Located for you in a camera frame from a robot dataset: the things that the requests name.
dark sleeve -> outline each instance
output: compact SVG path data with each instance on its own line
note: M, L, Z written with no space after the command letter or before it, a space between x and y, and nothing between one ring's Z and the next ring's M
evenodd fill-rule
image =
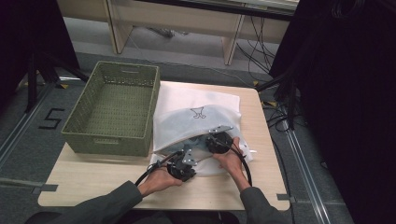
M142 199L139 189L127 181L107 195L76 205L50 223L115 223Z
M288 223L279 211L271 206L258 188L247 188L241 192L241 200L247 211L247 223Z

table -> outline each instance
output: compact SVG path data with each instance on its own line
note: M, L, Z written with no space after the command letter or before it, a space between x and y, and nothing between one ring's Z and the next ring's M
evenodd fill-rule
M165 28L204 35L221 36L224 62L231 64L237 39L257 40L250 18L235 14L238 8L256 10L252 20L265 42L279 44L298 0L202 0L202 1L120 1L120 0L57 0L65 17L108 23L115 53L122 53L134 26ZM236 10L225 12L225 7ZM269 11L276 11L271 16Z
M253 185L260 188L269 203L278 210L287 210L289 201L280 201L277 194L286 189L266 126L258 93L253 89L166 82L181 88L219 91L240 96L241 132L253 152L248 166ZM146 158L77 154L65 144L47 184L58 185L56 191L42 191L38 203L42 206L74 206L90 198L109 193L127 180L135 182L149 165ZM149 195L135 208L244 210L238 189L228 174L199 177L181 187Z

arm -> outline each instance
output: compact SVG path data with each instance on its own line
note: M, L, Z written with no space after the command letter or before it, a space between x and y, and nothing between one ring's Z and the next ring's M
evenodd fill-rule
M237 146L239 146L238 137L233 140L233 149L243 153ZM287 223L279 211L268 203L262 191L249 185L242 172L242 163L233 151L214 154L213 158L217 159L220 166L227 170L238 187L242 203L247 211L247 223Z
M107 195L76 205L50 223L115 223L140 203L143 197L181 184L181 180L174 179L166 168L162 167L152 172L139 187L127 181Z

black curtain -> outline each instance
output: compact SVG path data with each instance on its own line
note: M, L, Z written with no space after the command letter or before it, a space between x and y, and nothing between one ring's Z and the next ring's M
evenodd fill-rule
M366 0L350 16L334 16L333 4L342 4L347 15L355 2L300 1L271 74L303 62L289 78L350 214L356 223L390 223L396 200L396 4ZM312 15L318 19L298 18ZM325 35L299 54L318 29Z
M79 68L56 0L4 0L0 7L0 111L27 73L34 52L49 53ZM41 65L57 66L43 61Z

person's left hand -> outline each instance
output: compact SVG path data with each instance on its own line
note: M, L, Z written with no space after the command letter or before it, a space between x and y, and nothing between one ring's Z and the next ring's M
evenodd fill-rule
M183 182L169 175L166 167L160 167L148 175L146 181L137 188L143 197L153 192L161 191L172 186L181 186Z

